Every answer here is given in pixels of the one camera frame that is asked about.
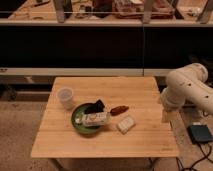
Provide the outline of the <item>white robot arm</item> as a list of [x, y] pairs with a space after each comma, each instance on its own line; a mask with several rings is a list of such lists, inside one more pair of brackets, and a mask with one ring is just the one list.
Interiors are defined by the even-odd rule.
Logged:
[[213, 115], [213, 88], [205, 84], [208, 70], [200, 63], [192, 63], [170, 71], [167, 87], [160, 95], [166, 111], [179, 110], [188, 100], [199, 109]]

